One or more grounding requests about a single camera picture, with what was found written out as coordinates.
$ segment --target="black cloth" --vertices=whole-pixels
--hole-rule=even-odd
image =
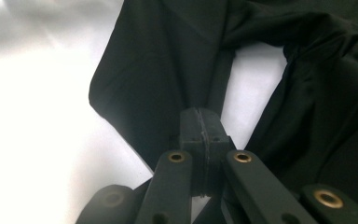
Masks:
[[[191,106],[221,113],[235,50],[287,66],[246,149],[294,191],[358,202],[358,0],[125,0],[89,100],[154,168]]]

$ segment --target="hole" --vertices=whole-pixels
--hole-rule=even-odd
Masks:
[[[297,217],[288,213],[282,214],[282,221],[284,224],[300,224],[300,221]]]
[[[153,224],[168,224],[168,217],[165,214],[157,213],[153,215]]]
[[[341,208],[344,202],[333,192],[326,189],[319,189],[313,193],[313,196],[319,203],[330,208]]]
[[[124,201],[124,196],[116,191],[108,192],[103,197],[103,205],[105,207],[116,207]]]
[[[171,158],[174,160],[174,161],[179,161],[182,159],[182,156],[181,155],[172,155]]]
[[[168,156],[168,158],[173,162],[181,162],[185,160],[185,155],[180,152],[173,152]]]
[[[239,152],[235,154],[234,158],[236,161],[240,161],[240,162],[249,162],[252,160],[252,157],[244,152]]]

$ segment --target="black plastic bracket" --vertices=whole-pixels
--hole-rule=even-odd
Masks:
[[[179,146],[194,161],[192,196],[221,194],[224,184],[222,160],[233,148],[220,118],[203,108],[189,108],[180,116]]]
[[[136,193],[125,186],[100,189],[83,209],[76,224],[132,224],[136,216]]]
[[[191,155],[168,151],[161,155],[136,224],[189,224],[191,221]]]
[[[251,223],[317,223],[255,154],[228,152],[225,172]]]
[[[340,190],[326,185],[302,189],[300,202],[323,224],[358,224],[358,203]]]

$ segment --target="metal grommet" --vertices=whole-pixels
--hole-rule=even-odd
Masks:
[[[172,162],[182,162],[185,160],[185,155],[181,152],[170,153],[168,159]]]
[[[116,207],[123,203],[124,195],[118,191],[110,191],[103,196],[102,204],[105,207]]]
[[[344,202],[333,192],[326,189],[318,189],[313,193],[315,199],[330,208],[341,208],[344,206]]]
[[[244,152],[237,152],[234,155],[234,159],[239,162],[250,162],[252,160],[252,157]]]

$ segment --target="white surface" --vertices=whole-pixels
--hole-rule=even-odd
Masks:
[[[135,188],[151,176],[88,102],[121,4],[0,0],[0,224],[75,223],[96,190]],[[246,144],[283,67],[280,49],[239,51],[222,117],[237,147]]]
[[[248,143],[285,66],[281,48],[255,43],[237,51],[221,118],[237,149]]]

